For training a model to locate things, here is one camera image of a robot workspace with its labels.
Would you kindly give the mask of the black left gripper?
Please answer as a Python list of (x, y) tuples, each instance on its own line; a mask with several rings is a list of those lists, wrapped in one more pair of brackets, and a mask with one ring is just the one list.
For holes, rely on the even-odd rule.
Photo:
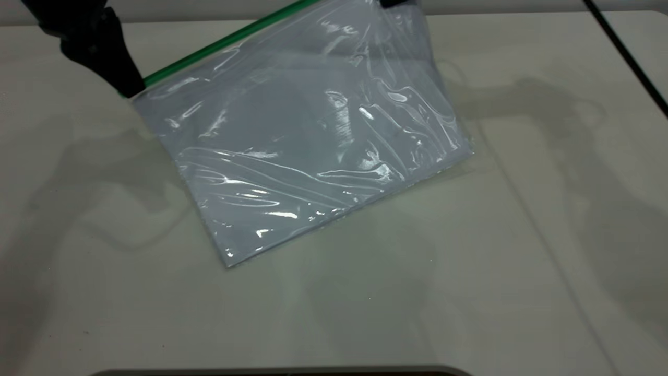
[(107, 1), (22, 1), (41, 30), (60, 38), (72, 62), (104, 79), (125, 98), (146, 89), (130, 56), (122, 24)]

